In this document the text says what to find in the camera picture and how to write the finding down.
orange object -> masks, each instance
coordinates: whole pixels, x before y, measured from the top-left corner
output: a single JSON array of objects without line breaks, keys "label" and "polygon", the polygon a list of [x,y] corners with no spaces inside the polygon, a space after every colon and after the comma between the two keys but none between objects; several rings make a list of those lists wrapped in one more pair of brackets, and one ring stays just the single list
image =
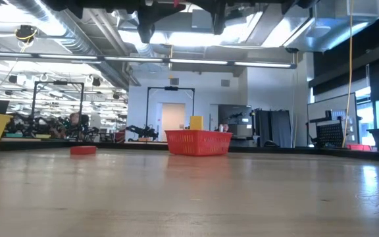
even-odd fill
[{"label": "orange object", "polygon": [[224,155],[229,150],[231,133],[202,130],[165,131],[169,152],[176,155]]},{"label": "orange object", "polygon": [[70,148],[71,155],[88,155],[96,153],[97,147],[94,145],[77,146]]},{"label": "orange object", "polygon": [[346,146],[354,151],[372,151],[372,147],[370,145],[347,144]]}]

glass window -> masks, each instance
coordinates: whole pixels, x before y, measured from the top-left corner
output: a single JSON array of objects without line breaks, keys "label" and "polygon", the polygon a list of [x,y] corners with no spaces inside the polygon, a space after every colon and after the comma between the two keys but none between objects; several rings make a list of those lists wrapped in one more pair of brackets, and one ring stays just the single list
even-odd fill
[{"label": "glass window", "polygon": [[375,145],[374,137],[368,129],[374,128],[374,112],[372,110],[372,103],[363,103],[357,106],[357,115],[359,117],[359,136],[361,144]]}]

door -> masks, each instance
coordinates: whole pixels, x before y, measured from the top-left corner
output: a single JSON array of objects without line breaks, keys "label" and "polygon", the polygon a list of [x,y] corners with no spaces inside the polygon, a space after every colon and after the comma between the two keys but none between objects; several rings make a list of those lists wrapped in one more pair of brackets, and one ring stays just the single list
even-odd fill
[{"label": "door", "polygon": [[167,130],[179,130],[185,124],[185,104],[163,103],[162,105],[162,138],[166,142]]}]

